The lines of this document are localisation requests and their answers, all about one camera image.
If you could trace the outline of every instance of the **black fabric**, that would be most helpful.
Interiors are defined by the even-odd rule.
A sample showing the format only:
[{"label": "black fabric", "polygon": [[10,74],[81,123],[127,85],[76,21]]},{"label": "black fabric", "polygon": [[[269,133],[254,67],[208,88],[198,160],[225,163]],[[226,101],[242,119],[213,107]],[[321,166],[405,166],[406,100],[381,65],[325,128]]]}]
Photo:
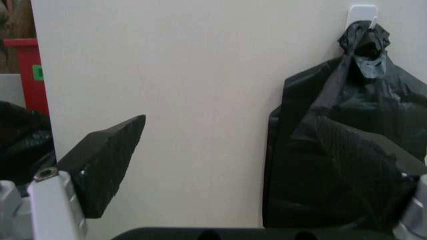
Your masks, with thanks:
[{"label": "black fabric", "polygon": [[24,185],[55,162],[49,117],[0,101],[0,180]]},{"label": "black fabric", "polygon": [[[397,167],[397,162],[413,169],[420,166],[413,162],[415,159],[424,160],[427,86],[393,64],[385,51],[390,44],[389,33],[378,24],[374,29],[369,29],[369,25],[369,21],[358,21],[348,27],[339,39],[344,49],[342,57],[285,81],[277,134],[269,139],[273,149],[270,156],[267,153],[265,164],[265,227],[343,226],[389,232],[396,223],[396,212],[401,209],[402,201],[416,186],[411,176],[404,180],[396,175],[390,177],[391,185],[403,181],[404,187],[400,191],[385,191],[398,195],[395,202],[391,198],[390,202],[386,201],[386,210],[385,205],[377,203],[384,203],[387,196],[391,196],[375,201],[357,191],[360,186],[346,180],[343,169],[337,167],[334,148],[325,148],[320,142],[316,127],[319,116],[390,140],[393,144],[384,139],[382,143],[373,143],[385,148],[381,154],[364,155],[368,163],[372,162],[371,166],[348,172],[352,177],[370,176],[371,181],[388,174],[378,169],[378,156],[388,159],[390,154],[397,155],[399,159],[389,167],[398,172],[403,170]],[[402,159],[407,155],[412,156],[412,160]],[[352,159],[342,154],[339,157],[343,161],[341,166],[346,166],[344,159]],[[420,171],[410,174],[425,171],[421,164]],[[371,181],[363,181],[364,187],[371,188]]]}]

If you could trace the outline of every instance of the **gray wall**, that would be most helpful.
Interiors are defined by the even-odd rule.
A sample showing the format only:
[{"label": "gray wall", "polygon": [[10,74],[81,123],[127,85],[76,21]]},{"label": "gray wall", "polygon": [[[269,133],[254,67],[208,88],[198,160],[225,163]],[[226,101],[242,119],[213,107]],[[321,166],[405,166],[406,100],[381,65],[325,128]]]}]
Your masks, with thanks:
[{"label": "gray wall", "polygon": [[[372,0],[394,62],[427,80],[427,1]],[[142,226],[260,227],[284,79],[340,54],[351,0],[33,1],[56,153],[146,128],[89,239]]]}]

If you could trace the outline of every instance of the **silver metal part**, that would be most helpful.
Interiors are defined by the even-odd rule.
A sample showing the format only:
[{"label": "silver metal part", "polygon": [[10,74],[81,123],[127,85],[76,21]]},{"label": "silver metal part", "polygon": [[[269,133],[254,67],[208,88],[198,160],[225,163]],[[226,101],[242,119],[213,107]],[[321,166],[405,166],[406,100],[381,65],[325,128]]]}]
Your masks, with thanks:
[{"label": "silver metal part", "polygon": [[427,174],[420,177],[416,193],[393,233],[400,240],[427,238]]},{"label": "silver metal part", "polygon": [[84,239],[87,226],[70,175],[33,181],[28,187],[35,240]]},{"label": "silver metal part", "polygon": [[0,180],[0,239],[12,238],[12,219],[21,195],[11,181]]},{"label": "silver metal part", "polygon": [[58,175],[58,169],[56,167],[48,167],[38,171],[34,176],[34,181],[40,182],[46,179],[53,178]]}]

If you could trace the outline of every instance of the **black plastic bag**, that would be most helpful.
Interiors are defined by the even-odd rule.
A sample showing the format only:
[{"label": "black plastic bag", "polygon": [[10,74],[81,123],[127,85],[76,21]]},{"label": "black plastic bag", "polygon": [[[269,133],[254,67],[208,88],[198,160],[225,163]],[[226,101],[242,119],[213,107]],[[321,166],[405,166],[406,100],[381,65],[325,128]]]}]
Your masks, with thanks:
[{"label": "black plastic bag", "polygon": [[342,57],[285,81],[269,122],[265,227],[390,232],[427,173],[427,86],[392,63],[389,33],[369,25],[348,27]]},{"label": "black plastic bag", "polygon": [[24,185],[55,164],[49,117],[0,101],[0,180]]}]

